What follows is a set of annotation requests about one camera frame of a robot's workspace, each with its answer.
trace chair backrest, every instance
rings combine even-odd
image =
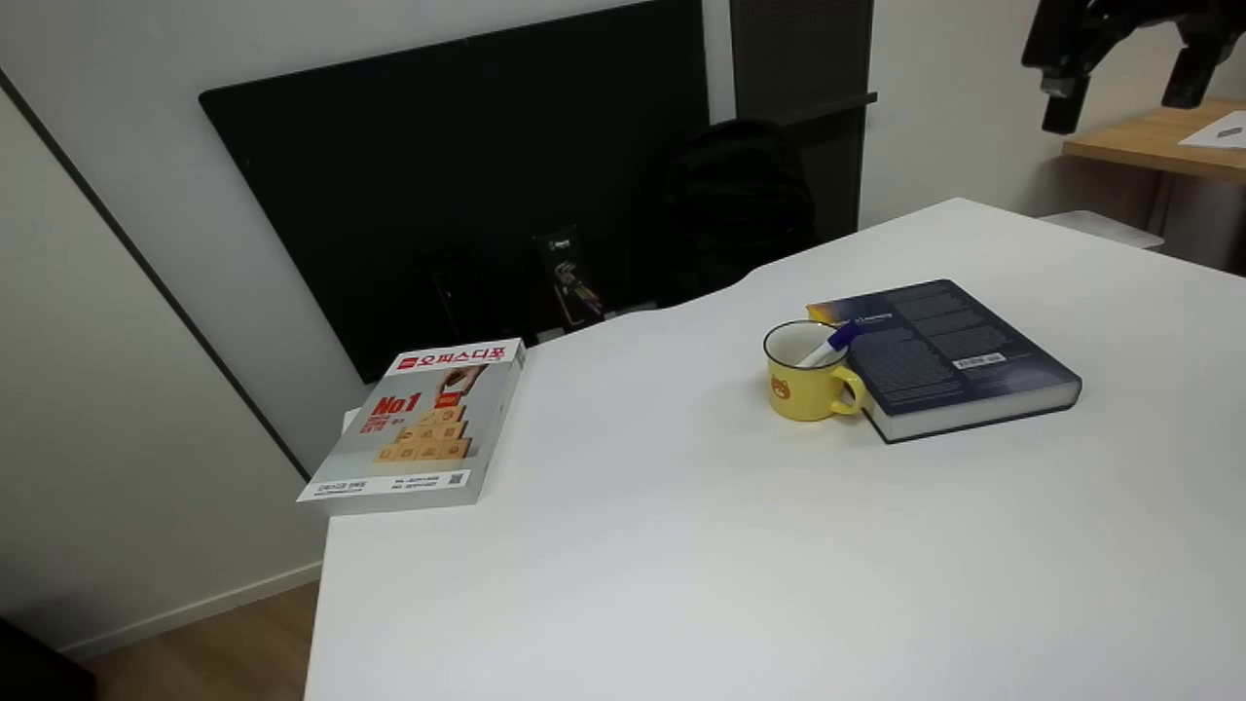
[[[670,160],[655,270],[683,297],[733,283],[813,242],[813,195],[776,125],[727,121]]]

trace hardcover book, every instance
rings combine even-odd
[[[397,356],[299,503],[331,509],[476,503],[517,364],[517,339]]]
[[[811,305],[811,318],[855,322],[844,364],[887,445],[1071,409],[1084,392],[1080,375],[955,282]]]

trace wooden floor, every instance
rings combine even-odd
[[[317,583],[101,654],[101,701],[299,701]]]

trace cup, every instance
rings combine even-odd
[[[829,329],[793,318],[768,330],[765,351],[770,360],[770,407],[787,420],[862,418],[868,392],[840,356],[802,368]]]

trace light gray wall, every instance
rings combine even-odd
[[[1024,214],[1103,212],[1140,221],[1156,174],[1059,160],[1044,131],[1041,73],[1022,68],[1034,0],[876,0],[864,221],[949,195]],[[1084,129],[1162,107],[1181,35],[1144,29],[1099,72]],[[1246,99],[1246,48],[1210,95]]]
[[[0,0],[0,68],[101,192],[299,464],[361,383],[197,95],[626,0]],[[723,0],[704,0],[723,113]]]
[[[101,648],[317,574],[299,475],[0,95],[0,618]]]

